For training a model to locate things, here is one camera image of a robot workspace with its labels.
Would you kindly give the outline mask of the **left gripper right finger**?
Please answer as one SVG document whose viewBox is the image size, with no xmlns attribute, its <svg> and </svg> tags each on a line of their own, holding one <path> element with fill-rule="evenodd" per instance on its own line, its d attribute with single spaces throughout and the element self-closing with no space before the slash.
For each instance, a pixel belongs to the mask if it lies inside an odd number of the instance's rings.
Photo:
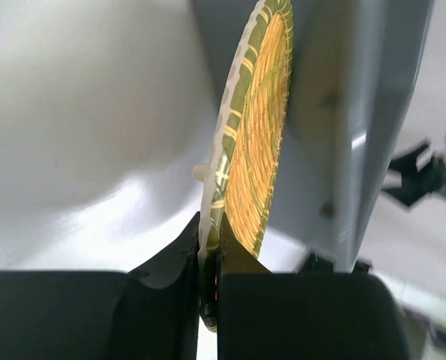
<svg viewBox="0 0 446 360">
<path fill-rule="evenodd" d="M 219 359 L 409 359 L 399 311 L 368 273 L 273 273 L 220 226 Z"/>
</svg>

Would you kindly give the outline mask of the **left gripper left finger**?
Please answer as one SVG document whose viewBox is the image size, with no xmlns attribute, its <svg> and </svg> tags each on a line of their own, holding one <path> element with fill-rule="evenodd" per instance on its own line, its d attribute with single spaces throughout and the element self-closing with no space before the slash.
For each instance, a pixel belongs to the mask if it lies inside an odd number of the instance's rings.
<svg viewBox="0 0 446 360">
<path fill-rule="evenodd" d="M 0 271 L 0 359 L 194 359 L 198 225 L 129 272 Z"/>
</svg>

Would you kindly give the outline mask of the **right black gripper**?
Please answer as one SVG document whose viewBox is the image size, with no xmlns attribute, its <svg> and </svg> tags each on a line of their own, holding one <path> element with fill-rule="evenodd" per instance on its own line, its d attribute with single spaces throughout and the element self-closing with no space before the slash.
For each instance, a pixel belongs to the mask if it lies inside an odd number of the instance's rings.
<svg viewBox="0 0 446 360">
<path fill-rule="evenodd" d="M 405 207 L 411 207 L 428 194 L 446 199 L 446 134 L 445 148 L 435 151 L 430 159 L 418 167 L 418 158 L 431 146 L 429 139 L 423 139 L 415 147 L 391 159 L 388 170 L 400 174 L 399 186 L 383 187 L 382 192 L 394 198 Z"/>
</svg>

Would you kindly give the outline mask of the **round bamboo tray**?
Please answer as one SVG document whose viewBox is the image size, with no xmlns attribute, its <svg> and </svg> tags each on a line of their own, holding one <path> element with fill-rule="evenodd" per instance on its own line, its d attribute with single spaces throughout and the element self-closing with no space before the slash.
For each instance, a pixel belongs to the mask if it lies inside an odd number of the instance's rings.
<svg viewBox="0 0 446 360">
<path fill-rule="evenodd" d="M 294 20 L 290 1 L 258 1 L 226 80 L 210 161 L 195 166 L 203 183 L 199 220 L 199 314 L 217 331 L 217 258 L 222 223 L 259 257 L 269 219 L 289 101 Z"/>
</svg>

